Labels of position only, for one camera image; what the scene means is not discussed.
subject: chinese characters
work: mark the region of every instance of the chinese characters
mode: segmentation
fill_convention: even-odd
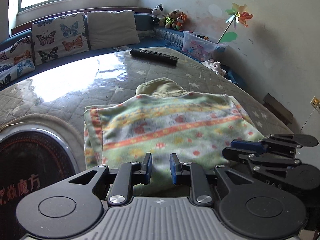
[[[33,190],[39,189],[41,186],[38,174],[31,174],[30,178],[28,178],[28,181],[26,179],[20,179],[20,181],[17,183],[17,186],[15,186],[16,184],[14,183],[7,187],[2,187],[2,189],[0,187],[0,206],[5,205],[10,200],[18,198],[22,195],[27,195]]]

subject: blue gripper pad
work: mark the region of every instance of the blue gripper pad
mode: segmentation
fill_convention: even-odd
[[[258,155],[267,152],[267,146],[263,146],[260,142],[233,140],[230,146],[241,150],[255,151]]]
[[[147,164],[146,181],[148,182],[148,184],[150,183],[150,180],[151,180],[151,173],[152,173],[152,154],[150,155],[150,158]]]
[[[172,183],[176,185],[177,183],[176,166],[175,166],[172,154],[170,154],[170,171],[171,171]]]

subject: butterfly print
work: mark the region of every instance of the butterfly print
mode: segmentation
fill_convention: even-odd
[[[36,37],[40,41],[40,45],[44,46],[44,45],[46,45],[46,43],[51,44],[54,42],[54,35],[56,34],[56,32],[57,31],[53,31],[49,35],[47,32],[47,36],[37,35]]]
[[[1,52],[1,53],[0,53],[0,61],[4,61],[4,60],[6,60],[6,59],[8,59],[8,57],[5,55],[5,52],[4,52],[4,51]]]
[[[70,51],[72,48],[76,49],[76,47],[81,48],[83,46],[82,37],[78,36],[75,41],[71,42],[63,41],[62,44],[66,51]]]
[[[8,84],[10,81],[11,81],[11,76],[10,74],[8,74],[5,76],[5,79],[2,80],[2,83],[0,81],[0,87],[3,87],[5,84]]]
[[[20,43],[26,43],[26,44],[31,44],[30,37],[25,37],[19,41],[17,41],[12,48],[10,49],[10,53],[14,52],[14,50],[19,46]]]
[[[82,15],[82,18],[83,18],[83,29],[85,29],[85,28],[84,28],[84,23],[85,23],[84,14]]]
[[[20,77],[21,76],[21,73],[23,71],[23,69],[25,67],[31,67],[31,68],[35,68],[35,66],[33,65],[33,63],[28,59],[26,60],[26,62],[20,62],[18,64],[18,67],[17,67],[17,76]]]
[[[42,25],[46,25],[46,24],[51,24],[53,22],[53,18],[51,19],[46,19],[46,20],[42,20],[40,22],[36,22],[35,24],[38,26],[38,27],[41,27]]]
[[[2,71],[5,71],[5,70],[8,70],[10,68],[12,68],[13,66],[12,65],[3,65],[3,66],[0,66],[0,73]]]
[[[14,59],[13,59],[14,60],[13,63],[16,65],[21,60],[23,60],[25,58],[30,58],[30,57],[31,57],[30,51],[26,50],[23,54],[21,53],[21,56],[15,56]]]
[[[70,28],[64,24],[60,24],[61,31],[63,31],[63,36],[66,38],[69,37],[69,34],[76,36],[78,34],[78,23],[79,21],[76,21]]]
[[[54,47],[49,54],[44,51],[39,51],[38,53],[41,57],[42,63],[46,63],[48,60],[51,60],[51,59],[54,60],[59,58],[57,51],[58,51],[58,47]]]

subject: plastic storage box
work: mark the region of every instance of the plastic storage box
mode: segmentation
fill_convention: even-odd
[[[228,44],[220,43],[216,44],[218,40],[212,37],[208,37],[209,41],[199,38],[195,35],[203,35],[198,32],[183,32],[183,45],[182,51],[188,55],[200,60],[206,61],[209,59],[219,60],[220,54],[222,54],[227,48]]]

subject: patterned fleece blanket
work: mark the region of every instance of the patterned fleece blanket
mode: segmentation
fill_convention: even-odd
[[[116,106],[89,106],[84,118],[87,169],[97,164],[119,168],[121,163],[141,162],[145,153],[152,153],[151,183],[134,187],[134,193],[142,195],[172,187],[171,153],[182,162],[197,162],[209,169],[228,163],[221,151],[233,139],[263,138],[246,111],[228,95],[185,92],[163,98],[139,94]]]

